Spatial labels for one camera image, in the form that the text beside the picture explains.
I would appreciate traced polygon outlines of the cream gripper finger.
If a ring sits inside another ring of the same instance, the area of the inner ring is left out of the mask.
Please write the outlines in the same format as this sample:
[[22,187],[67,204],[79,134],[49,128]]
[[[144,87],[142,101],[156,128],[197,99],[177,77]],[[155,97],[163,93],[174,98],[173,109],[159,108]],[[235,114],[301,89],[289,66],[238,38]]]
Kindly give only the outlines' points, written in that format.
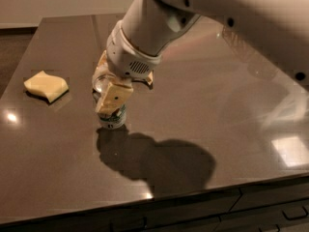
[[99,94],[104,93],[110,82],[110,78],[111,72],[108,68],[107,53],[106,51],[103,51],[98,60],[98,65],[92,77],[93,90]]
[[96,106],[96,113],[112,115],[126,103],[133,93],[131,84],[115,83],[104,79],[100,86],[100,97]]

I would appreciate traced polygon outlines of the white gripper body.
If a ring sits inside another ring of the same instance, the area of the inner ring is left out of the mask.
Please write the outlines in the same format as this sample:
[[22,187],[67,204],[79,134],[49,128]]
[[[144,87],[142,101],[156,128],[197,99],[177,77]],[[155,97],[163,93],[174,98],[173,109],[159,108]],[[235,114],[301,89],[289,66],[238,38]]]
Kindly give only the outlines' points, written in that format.
[[119,20],[106,43],[109,70],[124,78],[146,78],[160,63],[161,56],[151,56],[135,48],[126,38]]

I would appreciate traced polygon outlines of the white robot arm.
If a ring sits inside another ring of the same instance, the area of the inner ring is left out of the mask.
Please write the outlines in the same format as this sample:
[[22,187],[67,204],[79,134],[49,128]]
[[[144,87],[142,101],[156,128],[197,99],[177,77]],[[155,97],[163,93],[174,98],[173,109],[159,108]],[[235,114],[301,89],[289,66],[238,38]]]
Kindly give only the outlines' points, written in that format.
[[201,15],[242,37],[296,82],[308,83],[309,0],[134,0],[99,59],[96,113],[119,109],[132,93],[131,82],[147,78],[163,49]]

